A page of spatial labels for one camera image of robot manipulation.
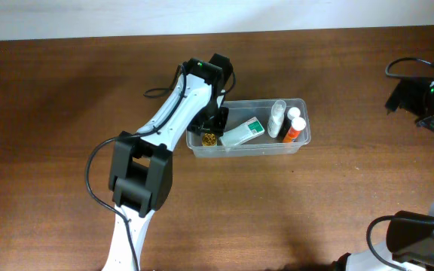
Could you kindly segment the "small jar gold lid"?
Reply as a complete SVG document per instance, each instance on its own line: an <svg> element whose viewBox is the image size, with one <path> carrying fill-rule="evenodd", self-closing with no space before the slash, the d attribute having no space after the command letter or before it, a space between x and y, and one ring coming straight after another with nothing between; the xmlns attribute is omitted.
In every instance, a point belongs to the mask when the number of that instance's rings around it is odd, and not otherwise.
<svg viewBox="0 0 434 271"><path fill-rule="evenodd" d="M204 133L201 142L204 147L213 147L217 145L218 138L215 134Z"/></svg>

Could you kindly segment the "green white medicine box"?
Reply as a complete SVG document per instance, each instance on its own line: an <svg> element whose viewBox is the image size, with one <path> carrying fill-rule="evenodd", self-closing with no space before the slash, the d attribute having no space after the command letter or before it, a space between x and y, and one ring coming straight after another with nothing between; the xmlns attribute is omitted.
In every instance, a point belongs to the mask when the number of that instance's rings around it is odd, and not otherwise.
<svg viewBox="0 0 434 271"><path fill-rule="evenodd" d="M256 117L252 117L234 129L224 132L219 138L226 148L242 145L264 134L264 127Z"/></svg>

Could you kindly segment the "white tube bottle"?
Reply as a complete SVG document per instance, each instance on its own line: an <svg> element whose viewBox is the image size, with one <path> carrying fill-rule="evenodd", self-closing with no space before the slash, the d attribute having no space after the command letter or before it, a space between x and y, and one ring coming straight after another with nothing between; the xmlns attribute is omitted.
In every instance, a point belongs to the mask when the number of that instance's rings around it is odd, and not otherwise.
<svg viewBox="0 0 434 271"><path fill-rule="evenodd" d="M286 102L284 100L277 100L270 110L270 117L267 122L267 133L275 139L283 125L284 114L286 111Z"/></svg>

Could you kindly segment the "black bottle white cap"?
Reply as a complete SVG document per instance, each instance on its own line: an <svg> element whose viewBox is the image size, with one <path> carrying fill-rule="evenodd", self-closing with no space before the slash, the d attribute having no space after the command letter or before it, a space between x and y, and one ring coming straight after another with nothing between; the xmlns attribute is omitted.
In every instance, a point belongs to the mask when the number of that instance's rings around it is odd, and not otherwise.
<svg viewBox="0 0 434 271"><path fill-rule="evenodd" d="M283 125L281 126L281 129L279 131L279 137L284 138L289 131L290 127L292 126L292 121L296 117L301 116L301 110L298 107L291 107L285 114Z"/></svg>

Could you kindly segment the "orange tablet tube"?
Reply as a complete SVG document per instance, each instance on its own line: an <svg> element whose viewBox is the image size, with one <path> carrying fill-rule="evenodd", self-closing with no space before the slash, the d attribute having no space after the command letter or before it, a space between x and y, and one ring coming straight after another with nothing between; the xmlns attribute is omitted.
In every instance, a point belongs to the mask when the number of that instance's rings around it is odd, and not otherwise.
<svg viewBox="0 0 434 271"><path fill-rule="evenodd" d="M296 140L306 126L307 122L303 117L295 117L291 122L288 132L284 136L283 143L291 143Z"/></svg>

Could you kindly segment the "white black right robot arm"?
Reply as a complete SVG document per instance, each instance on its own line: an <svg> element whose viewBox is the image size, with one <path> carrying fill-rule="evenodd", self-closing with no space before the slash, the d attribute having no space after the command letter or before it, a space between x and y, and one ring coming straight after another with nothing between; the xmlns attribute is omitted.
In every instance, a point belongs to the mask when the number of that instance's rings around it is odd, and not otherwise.
<svg viewBox="0 0 434 271"><path fill-rule="evenodd" d="M411 58L399 58L385 68L398 84L385 103L388 112L404 109L415 125L434 134L434 75L401 75L392 67ZM434 62L427 62L434 69ZM401 210L375 218L366 228L367 249L346 253L332 263L333 270L434 270L434 200L425 213Z"/></svg>

